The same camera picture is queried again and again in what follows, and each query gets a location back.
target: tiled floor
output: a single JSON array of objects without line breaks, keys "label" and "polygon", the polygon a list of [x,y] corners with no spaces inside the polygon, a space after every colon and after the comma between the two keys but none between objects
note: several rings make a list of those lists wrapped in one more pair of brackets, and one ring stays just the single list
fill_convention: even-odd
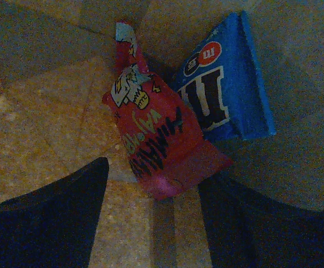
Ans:
[{"label": "tiled floor", "polygon": [[[105,60],[93,56],[0,82],[0,202],[105,156],[110,172],[90,267],[153,267],[154,200],[136,183],[114,118],[101,104],[114,79]],[[211,267],[197,189],[174,205],[177,266]]]}]

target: blue m&m's bag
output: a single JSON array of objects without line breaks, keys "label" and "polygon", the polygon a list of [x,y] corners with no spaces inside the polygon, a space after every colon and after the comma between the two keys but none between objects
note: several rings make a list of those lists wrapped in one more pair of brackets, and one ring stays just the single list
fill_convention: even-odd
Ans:
[{"label": "blue m&m's bag", "polygon": [[245,12],[216,26],[173,77],[170,87],[214,142],[275,134]]}]

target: red snack bag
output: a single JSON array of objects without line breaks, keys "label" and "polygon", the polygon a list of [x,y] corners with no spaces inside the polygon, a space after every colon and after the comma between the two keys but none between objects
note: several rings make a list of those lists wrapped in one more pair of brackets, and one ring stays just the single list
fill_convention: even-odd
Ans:
[{"label": "red snack bag", "polygon": [[116,25],[119,78],[104,104],[115,114],[142,188],[156,199],[172,197],[231,165],[202,137],[194,112],[155,73],[148,71],[132,27]]}]

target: cartoon character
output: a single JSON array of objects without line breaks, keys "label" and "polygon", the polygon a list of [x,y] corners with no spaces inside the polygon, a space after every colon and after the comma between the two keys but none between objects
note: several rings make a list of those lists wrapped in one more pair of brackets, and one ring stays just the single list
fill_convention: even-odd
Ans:
[{"label": "cartoon character", "polygon": [[129,42],[129,54],[133,55],[133,57],[136,57],[137,40],[133,28],[130,25],[121,22],[116,23],[116,41]]},{"label": "cartoon character", "polygon": [[142,84],[150,79],[149,75],[139,72],[137,64],[125,68],[111,90],[117,107],[121,107],[123,102],[128,104],[128,101],[131,101],[139,109],[145,109],[149,103],[149,96],[142,90]]}]

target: snack bag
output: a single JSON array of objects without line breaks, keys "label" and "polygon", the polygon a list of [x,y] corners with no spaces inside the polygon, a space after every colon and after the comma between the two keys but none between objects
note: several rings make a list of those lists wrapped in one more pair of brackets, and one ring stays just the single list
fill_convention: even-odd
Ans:
[{"label": "snack bag", "polygon": [[246,13],[230,14],[201,42],[170,87],[214,142],[275,134]]},{"label": "snack bag", "polygon": [[148,71],[132,27],[116,25],[118,79],[103,103],[113,111],[129,163],[142,188],[172,197],[231,165],[202,137],[192,110]]}]

